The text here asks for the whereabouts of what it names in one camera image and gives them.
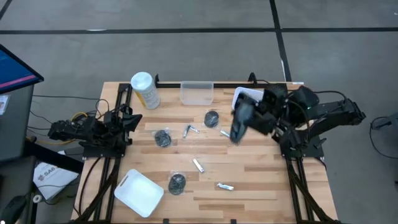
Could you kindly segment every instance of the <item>concrete floor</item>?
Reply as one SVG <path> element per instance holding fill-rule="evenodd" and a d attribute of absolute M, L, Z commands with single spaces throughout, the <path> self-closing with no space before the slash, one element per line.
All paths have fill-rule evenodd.
<path fill-rule="evenodd" d="M 0 0 L 0 7 L 5 2 Z M 283 28 L 398 27 L 394 0 L 276 0 L 276 4 Z M 273 25 L 266 0 L 13 0 L 0 20 L 0 30 Z M 342 91 L 367 115 L 359 126 L 339 127 L 322 136 L 328 138 L 324 150 L 339 219 L 398 223 L 394 187 L 398 162 L 377 154 L 368 133 L 373 118 L 398 111 L 398 32 L 284 33 L 283 38 L 293 81 L 314 90 Z M 274 33 L 0 35 L 0 43 L 45 77 L 35 86 L 35 94 L 95 98 L 103 82 L 128 81 L 142 70 L 159 73 L 164 81 L 245 80 L 250 72 L 270 81 L 284 80 Z M 94 106 L 90 101 L 34 98 L 32 111 L 57 121 Z M 49 126 L 33 116 L 29 124 Z M 373 134 L 384 153 L 398 156 L 393 130 Z M 60 198 L 76 190 L 70 187 Z M 67 222 L 73 201 L 41 203 L 37 223 Z"/>

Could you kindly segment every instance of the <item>computer monitor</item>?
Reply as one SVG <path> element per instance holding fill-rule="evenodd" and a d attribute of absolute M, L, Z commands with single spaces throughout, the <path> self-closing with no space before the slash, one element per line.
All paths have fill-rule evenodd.
<path fill-rule="evenodd" d="M 0 94 L 42 81 L 41 75 L 0 44 Z"/>

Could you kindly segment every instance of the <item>wooden table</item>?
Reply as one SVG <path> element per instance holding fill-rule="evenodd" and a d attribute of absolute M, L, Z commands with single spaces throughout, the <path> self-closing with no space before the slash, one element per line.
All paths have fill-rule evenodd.
<path fill-rule="evenodd" d="M 115 105 L 119 82 L 104 83 L 101 98 Z M 287 84 L 289 90 L 300 85 Z M 149 218 L 142 218 L 125 204 L 115 199 L 112 223 L 161 223 L 169 218 L 170 223 L 295 223 L 294 208 L 290 193 L 285 159 L 279 146 L 270 137 L 248 129 L 239 146 L 220 134 L 220 129 L 229 132 L 232 116 L 231 103 L 234 88 L 215 88 L 214 101 L 210 106 L 184 106 L 180 101 L 179 88 L 159 88 L 161 104 L 155 110 L 145 109 L 133 93 L 131 107 L 134 114 L 142 114 L 135 133 L 131 133 L 132 146 L 126 149 L 121 160 L 118 181 L 130 169 L 136 169 L 150 180 L 159 184 L 165 194 Z M 99 110 L 106 111 L 101 102 Z M 204 126 L 205 113 L 215 110 L 220 115 L 218 129 Z M 183 139 L 187 124 L 196 127 L 200 133 L 190 131 Z M 161 148 L 154 142 L 153 132 L 169 128 L 172 146 Z M 196 158 L 205 169 L 199 173 L 192 162 Z M 97 163 L 85 187 L 84 210 L 98 191 L 103 160 Z M 81 180 L 86 178 L 95 159 L 85 161 Z M 319 206 L 330 217 L 337 219 L 325 168 L 315 159 L 304 160 L 308 188 Z M 187 184 L 183 194 L 175 196 L 168 192 L 167 185 L 172 172 L 183 172 Z M 234 191 L 219 189 L 222 182 L 232 185 Z M 306 218 L 301 194 L 300 205 Z M 108 196 L 101 208 L 105 216 Z"/>

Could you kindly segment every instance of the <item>white plastic tray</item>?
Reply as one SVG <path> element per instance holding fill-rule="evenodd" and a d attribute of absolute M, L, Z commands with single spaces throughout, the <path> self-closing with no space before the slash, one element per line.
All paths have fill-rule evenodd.
<path fill-rule="evenodd" d="M 135 169 L 130 170 L 116 187 L 114 196 L 147 218 L 163 197 L 164 190 Z"/>
<path fill-rule="evenodd" d="M 243 88 L 243 87 L 237 87 L 235 89 L 235 94 L 234 94 L 234 100 L 232 101 L 232 109 L 235 110 L 235 102 L 236 99 L 238 98 L 238 95 L 240 93 L 245 93 L 247 95 L 249 95 L 251 98 L 257 100 L 257 101 L 261 101 L 262 100 L 262 95 L 264 94 L 263 91 L 259 91 L 259 90 L 252 90 L 249 88 Z"/>

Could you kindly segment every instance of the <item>clear plastic container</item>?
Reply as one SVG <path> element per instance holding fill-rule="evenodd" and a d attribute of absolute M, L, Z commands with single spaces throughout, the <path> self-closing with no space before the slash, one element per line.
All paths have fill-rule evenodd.
<path fill-rule="evenodd" d="M 213 102 L 213 82 L 182 81 L 180 100 L 185 105 L 210 105 Z"/>

